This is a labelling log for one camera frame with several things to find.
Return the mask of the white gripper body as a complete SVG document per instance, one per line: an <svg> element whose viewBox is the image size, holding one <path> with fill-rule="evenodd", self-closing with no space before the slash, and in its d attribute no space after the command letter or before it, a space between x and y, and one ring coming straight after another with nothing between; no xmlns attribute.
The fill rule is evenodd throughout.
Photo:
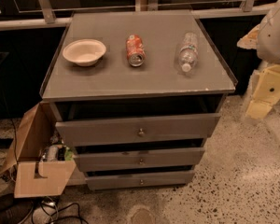
<svg viewBox="0 0 280 224"><path fill-rule="evenodd" d="M280 88L280 64L261 62L250 83L252 88Z"/></svg>

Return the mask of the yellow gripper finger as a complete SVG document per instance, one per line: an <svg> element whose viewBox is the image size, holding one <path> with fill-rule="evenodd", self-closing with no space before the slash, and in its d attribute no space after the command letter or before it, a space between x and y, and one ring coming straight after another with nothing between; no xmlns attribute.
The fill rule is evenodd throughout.
<svg viewBox="0 0 280 224"><path fill-rule="evenodd" d="M255 88L245 114L264 119L280 100L280 88Z"/></svg>

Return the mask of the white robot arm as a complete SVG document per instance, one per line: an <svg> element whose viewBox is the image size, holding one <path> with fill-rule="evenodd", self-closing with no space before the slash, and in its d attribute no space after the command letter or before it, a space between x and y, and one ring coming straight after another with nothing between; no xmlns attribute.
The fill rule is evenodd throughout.
<svg viewBox="0 0 280 224"><path fill-rule="evenodd" d="M255 49L268 66L259 73L245 115L264 119L280 100L280 0L248 34L237 42L242 49Z"/></svg>

